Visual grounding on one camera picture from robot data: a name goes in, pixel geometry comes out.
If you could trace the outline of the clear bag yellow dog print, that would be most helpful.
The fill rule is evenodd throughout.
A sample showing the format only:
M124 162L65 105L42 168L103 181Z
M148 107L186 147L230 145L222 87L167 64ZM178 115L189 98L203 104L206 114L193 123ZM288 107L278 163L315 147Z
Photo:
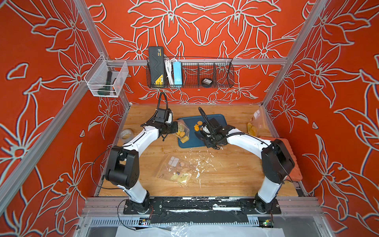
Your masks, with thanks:
M265 119L262 109L258 109L253 113L251 120L247 123L248 134L259 137L265 129Z

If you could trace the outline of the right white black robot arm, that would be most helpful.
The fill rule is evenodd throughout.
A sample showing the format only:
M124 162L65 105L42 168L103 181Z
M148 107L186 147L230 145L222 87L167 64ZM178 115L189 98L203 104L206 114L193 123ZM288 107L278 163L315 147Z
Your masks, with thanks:
M273 141L260 139L231 125L221 126L214 118L209 119L201 107L198 110L204 119L204 124L195 135L207 148L219 150L231 144L261 159L265 177L254 197L253 208L260 214L270 211L284 180L290 177L291 171L295 168L295 162L285 143L279 139Z

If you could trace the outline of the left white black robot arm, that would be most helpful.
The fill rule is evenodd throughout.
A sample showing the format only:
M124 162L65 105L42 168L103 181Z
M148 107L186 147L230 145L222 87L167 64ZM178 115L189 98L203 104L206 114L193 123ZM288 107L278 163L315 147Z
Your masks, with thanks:
M173 120L166 93L159 94L155 113L141 127L142 131L132 140L111 148L105 179L128 195L132 207L138 213L146 213L150 208L150 194L139 181L139 158L158 138L165 140L168 135L178 131L178 123Z

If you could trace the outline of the yellow square cookie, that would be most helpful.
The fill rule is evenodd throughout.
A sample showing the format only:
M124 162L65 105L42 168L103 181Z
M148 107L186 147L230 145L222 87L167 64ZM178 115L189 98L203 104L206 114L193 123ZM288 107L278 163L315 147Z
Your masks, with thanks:
M186 143L187 141L189 141L189 137L188 137L188 136L184 136L184 137L182 137L182 138L180 139L180 141L181 141L182 143Z

